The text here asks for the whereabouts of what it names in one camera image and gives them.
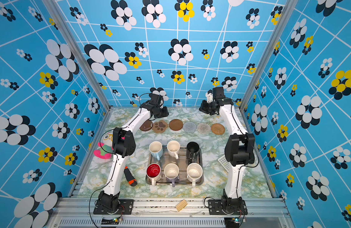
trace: metal tray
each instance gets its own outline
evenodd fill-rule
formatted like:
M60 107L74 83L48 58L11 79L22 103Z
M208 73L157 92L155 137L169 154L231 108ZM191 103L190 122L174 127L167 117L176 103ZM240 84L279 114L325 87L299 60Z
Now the metal tray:
M164 168L166 165L168 165L169 163L174 163L176 165L178 165L179 167L179 176L178 176L178 180L176 182L176 185L192 185L192 182L189 181L187 179L187 167L188 167L188 159L186 157L186 151L187 151L187 147L182 147L179 149L179 154L178 154L178 159L175 159L174 157L170 156L167 150L167 146L163 145L163 156L160 158L160 161L158 161L157 159L154 159L154 157L151 155L151 153L149 153L149 162L148 165L150 165L151 163L157 163L160 165L161 170L162 170L162 178L160 180L157 181L157 185L171 185L172 183L169 182L164 175ZM196 163L198 163L202 169L202 155L201 155L201 149L200 152L198 154L198 158L196 160ZM151 185L151 180L145 176L145 180L146 183L148 185ZM201 176L201 179L196 182L196 185L201 185L203 183L203 173Z

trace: black mug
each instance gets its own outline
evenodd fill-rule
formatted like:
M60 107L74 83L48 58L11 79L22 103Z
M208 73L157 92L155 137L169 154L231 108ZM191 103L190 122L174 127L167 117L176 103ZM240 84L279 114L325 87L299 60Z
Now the black mug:
M199 153L200 153L200 146L196 142L189 142L187 144L187 152L186 152L186 157L188 158L188 164L196 162Z

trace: floor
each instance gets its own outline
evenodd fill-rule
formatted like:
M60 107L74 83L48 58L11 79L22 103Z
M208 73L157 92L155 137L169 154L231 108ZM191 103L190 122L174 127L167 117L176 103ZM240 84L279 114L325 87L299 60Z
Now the floor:
M115 108L111 114L106 130L122 126L132 118L137 110L137 108ZM236 110L237 115L242 121L239 109L236 108ZM206 115L200 112L198 108L169 108L168 111L169 116L162 118L167 123L173 119L180 119L184 123L187 121L192 121L196 124L208 123L209 125L220 123L225 126L221 116ZM221 197L223 194L228 173L217 159L224 154L224 148L229 138L227 130L223 135L215 135L212 132L201 134L197 130L192 133L187 133L182 129L179 131L173 131L170 128L167 128L163 133L155 133L153 130L147 132L138 130L134 138L136 141L136 150L130 157L127 166L138 184L135 187L130 186L123 175L120 187L120 197L201 198L206 196ZM176 185L173 188L171 185L152 186L146 184L145 169L148 166L149 144L153 141L160 141L163 145L166 145L170 140L177 140L181 146L186 146L187 143L191 141L197 142L200 145L204 172L204 182L202 185L194 188L191 186ZM111 168L111 163L112 158L107 160L98 157L93 158L78 197L90 197L94 190L105 185ZM97 191L93 197L97 198L99 193L100 191ZM271 193L260 166L246 168L245 177L243 178L242 183L242 197L271 198Z

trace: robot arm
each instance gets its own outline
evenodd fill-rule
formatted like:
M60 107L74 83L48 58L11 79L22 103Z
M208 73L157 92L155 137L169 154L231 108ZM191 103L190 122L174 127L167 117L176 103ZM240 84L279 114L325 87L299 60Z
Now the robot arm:
M230 134L225 146L225 157L229 162L228 180L221 198L223 210L234 213L242 205L241 185L247 164L254 163L253 145L255 137L242 126L235 113L233 101L225 97L222 87L215 87L206 93L200 111L221 115Z
M98 196L94 214L112 214L119 208L118 197L120 183L126 163L134 153L136 144L134 135L143 123L152 116L162 118L169 115L167 107L163 107L162 96L151 95L151 100L141 104L137 113L121 128L113 131L112 148L113 162L106 186Z

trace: blue wallpaper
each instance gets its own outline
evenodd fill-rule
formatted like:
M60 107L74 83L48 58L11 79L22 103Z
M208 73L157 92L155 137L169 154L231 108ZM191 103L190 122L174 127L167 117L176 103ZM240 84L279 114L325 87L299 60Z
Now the blue wallpaper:
M243 110L296 227L351 228L351 0L299 0Z
M39 0L0 2L0 227L43 227L103 119Z
M286 0L56 2L111 105L197 106L243 97Z

